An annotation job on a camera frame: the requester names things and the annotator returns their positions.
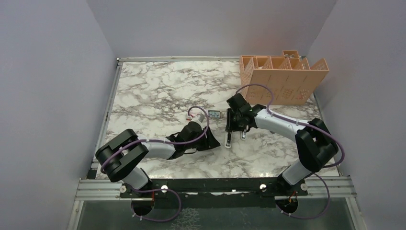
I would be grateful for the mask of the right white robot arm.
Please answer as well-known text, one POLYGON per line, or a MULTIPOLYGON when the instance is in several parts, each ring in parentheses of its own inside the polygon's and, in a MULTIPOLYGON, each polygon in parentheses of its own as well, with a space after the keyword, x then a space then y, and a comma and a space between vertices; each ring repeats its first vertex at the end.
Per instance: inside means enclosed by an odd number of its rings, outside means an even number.
POLYGON ((248 132, 251 128, 268 130, 296 143, 298 160, 277 177, 276 188, 282 195, 288 195, 302 179, 319 172, 338 153, 337 143, 318 118, 293 120, 269 112, 261 104, 251 106, 240 93, 229 98, 227 104, 227 147, 231 145, 232 132, 248 132))

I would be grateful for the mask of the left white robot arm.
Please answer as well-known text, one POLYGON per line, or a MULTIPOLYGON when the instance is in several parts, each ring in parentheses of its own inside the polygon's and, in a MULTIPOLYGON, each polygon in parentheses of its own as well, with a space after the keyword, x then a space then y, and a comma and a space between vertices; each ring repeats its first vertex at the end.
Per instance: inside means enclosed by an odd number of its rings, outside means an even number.
POLYGON ((132 187, 136 195, 148 195, 151 180, 137 165, 144 158, 173 160, 185 154, 217 148, 220 142, 208 126, 190 121, 180 132, 162 140, 147 140, 132 129, 126 129, 111 141, 100 147, 95 157, 101 164, 101 171, 111 182, 123 181, 132 187))

